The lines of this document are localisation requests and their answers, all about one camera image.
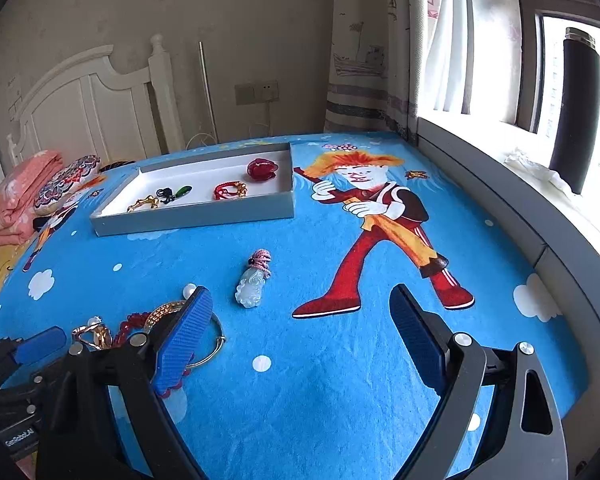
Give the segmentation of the black green glass brooch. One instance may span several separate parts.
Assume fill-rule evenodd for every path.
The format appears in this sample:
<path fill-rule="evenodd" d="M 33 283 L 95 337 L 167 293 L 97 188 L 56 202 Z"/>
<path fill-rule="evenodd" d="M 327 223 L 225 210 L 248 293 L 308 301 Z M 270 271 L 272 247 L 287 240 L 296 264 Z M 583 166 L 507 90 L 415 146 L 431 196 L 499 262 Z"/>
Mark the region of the black green glass brooch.
<path fill-rule="evenodd" d="M 193 188 L 190 185 L 183 185 L 176 191 L 172 188 L 158 188 L 156 191 L 156 197 L 160 204 L 170 204 L 185 197 Z"/>

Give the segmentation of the red cord bracelet gold beads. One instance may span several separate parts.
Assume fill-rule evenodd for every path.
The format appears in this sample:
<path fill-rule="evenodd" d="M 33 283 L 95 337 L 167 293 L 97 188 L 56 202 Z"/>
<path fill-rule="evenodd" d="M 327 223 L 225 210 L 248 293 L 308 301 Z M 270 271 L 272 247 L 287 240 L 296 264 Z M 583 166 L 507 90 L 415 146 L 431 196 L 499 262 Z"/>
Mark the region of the red cord bracelet gold beads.
<path fill-rule="evenodd" d="M 248 186 L 242 181 L 226 181 L 213 190 L 214 200 L 238 200 L 248 195 Z"/>

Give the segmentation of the red fabric rose flower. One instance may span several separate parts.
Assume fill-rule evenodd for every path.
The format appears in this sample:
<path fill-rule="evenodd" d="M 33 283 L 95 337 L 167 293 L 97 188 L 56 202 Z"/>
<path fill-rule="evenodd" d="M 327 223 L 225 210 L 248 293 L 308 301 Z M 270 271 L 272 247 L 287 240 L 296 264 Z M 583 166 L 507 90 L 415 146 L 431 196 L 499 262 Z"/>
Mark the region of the red fabric rose flower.
<path fill-rule="evenodd" d="M 247 176 L 253 182 L 266 182 L 276 177 L 279 166 L 266 158 L 255 158 L 247 165 Z"/>

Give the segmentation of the gold bangle watch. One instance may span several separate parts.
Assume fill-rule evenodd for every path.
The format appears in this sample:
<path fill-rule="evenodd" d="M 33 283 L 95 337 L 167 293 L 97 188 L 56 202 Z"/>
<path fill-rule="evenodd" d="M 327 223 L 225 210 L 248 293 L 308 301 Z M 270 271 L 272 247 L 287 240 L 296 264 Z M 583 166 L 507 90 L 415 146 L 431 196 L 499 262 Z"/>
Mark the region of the gold bangle watch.
<path fill-rule="evenodd" d="M 184 310 L 184 300 L 176 300 L 162 304 L 148 314 L 142 327 L 142 331 L 145 334 L 150 334 L 164 318 L 169 315 L 181 313 L 182 317 L 180 322 L 178 322 L 178 327 L 181 331 L 178 333 L 178 336 L 188 340 L 189 350 L 192 352 L 192 355 L 194 355 L 202 336 L 204 336 L 207 325 L 209 323 L 213 324 L 219 332 L 219 335 L 215 338 L 214 348 L 208 356 L 205 356 L 198 361 L 195 361 L 193 356 L 190 357 L 184 368 L 184 374 L 188 375 L 194 368 L 207 364 L 222 350 L 226 343 L 226 336 L 223 332 L 222 323 L 214 312 L 204 311 L 185 315 L 183 313 Z"/>

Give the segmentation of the large white pearl earring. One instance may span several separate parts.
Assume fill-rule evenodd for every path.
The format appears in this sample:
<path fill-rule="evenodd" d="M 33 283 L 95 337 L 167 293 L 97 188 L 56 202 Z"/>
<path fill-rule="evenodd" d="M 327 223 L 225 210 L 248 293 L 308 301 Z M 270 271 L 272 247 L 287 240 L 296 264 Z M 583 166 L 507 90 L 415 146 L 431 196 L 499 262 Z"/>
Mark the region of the large white pearl earring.
<path fill-rule="evenodd" d="M 186 284 L 182 290 L 183 299 L 187 300 L 190 296 L 192 296 L 196 288 L 197 286 L 193 283 Z"/>

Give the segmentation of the white jade pendant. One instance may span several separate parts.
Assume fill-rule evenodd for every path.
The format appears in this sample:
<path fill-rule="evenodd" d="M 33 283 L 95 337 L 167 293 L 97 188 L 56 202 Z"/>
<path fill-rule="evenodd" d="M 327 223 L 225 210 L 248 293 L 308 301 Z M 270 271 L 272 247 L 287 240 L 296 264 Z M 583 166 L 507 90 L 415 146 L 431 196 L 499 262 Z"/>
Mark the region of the white jade pendant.
<path fill-rule="evenodd" d="M 234 293 L 236 302 L 245 309 L 255 308 L 261 303 L 262 289 L 271 277 L 271 261 L 271 254 L 266 249 L 256 250 L 248 259 Z"/>

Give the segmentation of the blue cartoon bed sheet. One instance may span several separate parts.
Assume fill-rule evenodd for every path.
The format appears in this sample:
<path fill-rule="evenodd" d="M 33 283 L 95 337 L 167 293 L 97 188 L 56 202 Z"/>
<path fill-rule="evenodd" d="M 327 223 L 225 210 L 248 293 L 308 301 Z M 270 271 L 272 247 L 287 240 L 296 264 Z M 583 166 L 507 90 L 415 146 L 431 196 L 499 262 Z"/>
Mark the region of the blue cartoon bed sheet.
<path fill-rule="evenodd" d="M 307 167 L 337 146 L 396 160 L 386 181 L 424 204 L 422 228 L 449 259 L 451 278 L 474 296 L 470 308 L 445 309 L 407 255 L 381 240 L 361 248 L 362 271 L 347 278 L 360 292 L 357 311 L 294 318 L 329 290 L 361 235 L 360 217 L 314 200 L 311 183 L 295 177 L 290 219 L 99 236 L 91 213 L 137 170 L 127 166 L 110 170 L 17 263 L 0 293 L 0 339 L 50 326 L 72 330 L 95 315 L 117 328 L 129 314 L 180 298 L 188 283 L 207 287 L 226 346 L 185 378 L 166 408 L 212 479 L 390 479 L 398 472 L 438 402 L 390 316 L 390 292 L 399 284 L 479 344 L 532 344 L 559 413 L 568 413 L 588 388 L 584 356 L 515 244 L 397 138 L 297 138 L 292 161 Z M 258 249 L 271 254 L 271 277 L 261 303 L 245 309 L 234 293 Z"/>

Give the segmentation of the folded pink blanket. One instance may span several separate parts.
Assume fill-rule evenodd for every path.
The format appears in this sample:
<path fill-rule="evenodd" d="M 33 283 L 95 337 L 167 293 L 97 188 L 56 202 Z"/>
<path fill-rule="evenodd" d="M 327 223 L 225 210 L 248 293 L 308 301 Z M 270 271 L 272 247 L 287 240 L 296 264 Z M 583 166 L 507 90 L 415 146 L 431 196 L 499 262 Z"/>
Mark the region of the folded pink blanket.
<path fill-rule="evenodd" d="M 45 150 L 20 162 L 0 184 L 0 246 L 21 245 L 33 234 L 33 202 L 64 166 L 59 152 Z"/>

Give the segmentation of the round patterned cushion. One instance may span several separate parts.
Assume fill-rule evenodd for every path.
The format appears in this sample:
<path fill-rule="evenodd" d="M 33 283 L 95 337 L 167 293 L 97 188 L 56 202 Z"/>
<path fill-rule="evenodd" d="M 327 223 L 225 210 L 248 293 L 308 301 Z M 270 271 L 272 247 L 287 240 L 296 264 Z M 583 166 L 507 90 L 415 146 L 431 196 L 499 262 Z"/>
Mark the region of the round patterned cushion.
<path fill-rule="evenodd" d="M 97 155 L 85 155 L 61 168 L 38 191 L 33 202 L 34 213 L 37 216 L 53 214 L 81 185 L 97 176 L 99 166 Z"/>

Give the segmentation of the grey shallow cardboard box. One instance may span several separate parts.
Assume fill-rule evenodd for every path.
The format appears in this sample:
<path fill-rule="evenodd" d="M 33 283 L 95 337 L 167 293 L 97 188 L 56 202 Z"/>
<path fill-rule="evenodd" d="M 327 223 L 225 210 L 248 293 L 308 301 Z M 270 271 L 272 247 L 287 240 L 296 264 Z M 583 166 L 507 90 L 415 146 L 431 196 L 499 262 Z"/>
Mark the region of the grey shallow cardboard box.
<path fill-rule="evenodd" d="M 255 158 L 276 162 L 276 177 L 253 182 L 247 165 Z M 238 200 L 214 200 L 214 188 L 226 181 L 242 181 L 248 195 Z M 160 204 L 158 188 L 193 189 L 170 204 Z M 90 220 L 99 236 L 135 234 L 197 226 L 219 226 L 250 221 L 291 218 L 294 215 L 294 179 L 288 143 L 189 154 L 155 162 L 126 177 L 92 212 Z"/>

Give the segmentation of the white wooden headboard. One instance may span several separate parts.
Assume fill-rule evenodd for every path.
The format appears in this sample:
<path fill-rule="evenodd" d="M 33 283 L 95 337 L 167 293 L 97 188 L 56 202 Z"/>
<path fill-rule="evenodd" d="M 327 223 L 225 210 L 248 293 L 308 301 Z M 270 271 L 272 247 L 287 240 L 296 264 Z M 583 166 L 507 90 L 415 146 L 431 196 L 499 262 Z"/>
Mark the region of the white wooden headboard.
<path fill-rule="evenodd" d="M 120 74 L 111 44 L 57 64 L 16 107 L 7 136 L 13 165 L 43 150 L 66 162 L 94 154 L 105 164 L 183 151 L 173 70 L 163 36 L 150 38 L 147 65 Z"/>

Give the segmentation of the printed ship curtain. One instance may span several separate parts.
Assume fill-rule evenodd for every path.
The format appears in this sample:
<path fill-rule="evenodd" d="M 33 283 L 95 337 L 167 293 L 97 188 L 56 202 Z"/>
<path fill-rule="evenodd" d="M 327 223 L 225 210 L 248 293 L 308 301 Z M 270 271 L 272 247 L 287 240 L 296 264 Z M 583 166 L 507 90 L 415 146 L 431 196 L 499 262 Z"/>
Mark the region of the printed ship curtain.
<path fill-rule="evenodd" d="M 334 0 L 325 129 L 414 138 L 427 0 Z"/>

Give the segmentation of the wall power socket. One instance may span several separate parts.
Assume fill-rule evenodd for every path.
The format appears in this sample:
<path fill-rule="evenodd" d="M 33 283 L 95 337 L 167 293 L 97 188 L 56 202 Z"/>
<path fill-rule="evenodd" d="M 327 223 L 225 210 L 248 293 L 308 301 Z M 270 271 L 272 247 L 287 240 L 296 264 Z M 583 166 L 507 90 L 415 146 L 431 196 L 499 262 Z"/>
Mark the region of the wall power socket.
<path fill-rule="evenodd" d="M 234 87 L 237 105 L 265 104 L 279 100 L 277 80 L 246 82 Z"/>

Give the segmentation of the metal rod against wall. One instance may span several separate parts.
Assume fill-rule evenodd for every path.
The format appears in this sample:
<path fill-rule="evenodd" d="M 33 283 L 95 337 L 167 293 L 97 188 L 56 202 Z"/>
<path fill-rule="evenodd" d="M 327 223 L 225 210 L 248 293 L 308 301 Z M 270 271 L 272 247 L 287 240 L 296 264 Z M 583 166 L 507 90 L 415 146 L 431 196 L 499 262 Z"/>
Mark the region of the metal rod against wall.
<path fill-rule="evenodd" d="M 204 52 L 204 42 L 202 40 L 198 41 L 198 56 L 199 56 L 199 66 L 201 72 L 201 81 L 204 86 L 204 102 L 206 102 L 207 114 L 210 122 L 210 136 L 214 140 L 215 144 L 219 143 L 219 135 L 218 135 L 218 127 L 216 126 L 213 102 L 212 102 L 212 94 L 210 89 L 209 82 L 209 74 L 206 60 L 206 52 Z"/>

